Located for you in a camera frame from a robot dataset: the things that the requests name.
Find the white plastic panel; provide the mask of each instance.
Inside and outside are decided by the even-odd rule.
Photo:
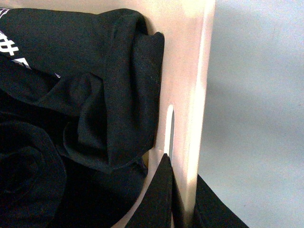
[[[187,226],[193,214],[205,104],[207,69],[215,0],[14,0],[3,7],[26,7],[102,13],[119,8],[141,12],[150,33],[165,35],[160,118],[156,144],[150,150],[149,173],[133,208],[114,227],[124,227],[140,204],[170,142],[171,124],[166,129],[168,107],[174,109],[172,163]]]

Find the light gray wall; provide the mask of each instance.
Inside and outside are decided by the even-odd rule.
[[[304,1],[218,0],[199,174],[251,228],[304,228]]]

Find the black fabric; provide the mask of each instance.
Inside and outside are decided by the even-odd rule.
[[[147,173],[140,163],[104,174],[70,159],[63,161],[66,190],[48,228],[110,228],[133,206]]]
[[[57,148],[62,150],[60,142],[63,143],[63,129],[73,118],[20,102],[1,90],[0,104],[2,121],[13,119],[39,126],[46,130],[52,141],[57,143]],[[49,228],[111,227],[135,203],[148,172],[142,159],[111,173],[90,169],[68,158],[61,159],[67,173],[66,188],[64,194],[62,192],[62,198],[58,199],[58,208]]]
[[[152,148],[164,37],[148,36],[140,13],[11,9],[0,31],[14,42],[1,46],[0,88],[79,118],[66,125],[63,155],[111,172]],[[12,61],[22,58],[28,67]]]
[[[170,228],[173,170],[164,154],[147,192],[126,228]]]
[[[248,228],[198,175],[193,228]]]
[[[61,159],[56,163],[66,168],[67,182],[55,186],[52,171],[45,169],[49,188],[45,179],[37,180],[33,189],[45,193],[37,190],[20,202],[22,221],[0,211],[0,227],[46,227],[52,218],[50,228],[111,227],[134,204],[147,175],[142,155],[153,146],[164,37],[148,36],[144,17],[129,9],[99,15],[5,12],[0,18],[2,121],[31,126],[38,144],[44,144],[39,140],[45,135],[52,144],[49,152],[62,156],[64,166]],[[17,147],[26,131],[19,132]],[[28,146],[18,152],[35,155],[35,150]],[[34,164],[10,159],[5,168],[16,162],[25,168]],[[7,185],[13,172],[2,174],[0,184]],[[47,210],[32,206],[47,194],[54,201]],[[12,198],[4,198],[11,203]]]
[[[0,227],[44,228],[66,184],[64,165],[47,133],[0,112]]]

